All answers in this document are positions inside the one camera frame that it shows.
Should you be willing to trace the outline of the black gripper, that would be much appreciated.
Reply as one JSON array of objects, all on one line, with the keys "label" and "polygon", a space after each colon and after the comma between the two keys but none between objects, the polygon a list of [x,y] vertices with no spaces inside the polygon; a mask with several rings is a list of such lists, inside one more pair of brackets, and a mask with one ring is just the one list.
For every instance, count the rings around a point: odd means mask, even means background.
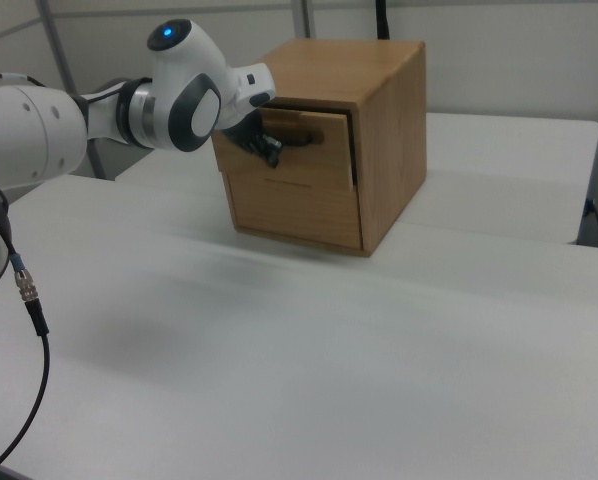
[{"label": "black gripper", "polygon": [[270,135],[262,133],[262,117],[258,110],[248,113],[234,126],[222,129],[221,133],[245,151],[258,151],[257,155],[268,167],[278,166],[283,144]]}]

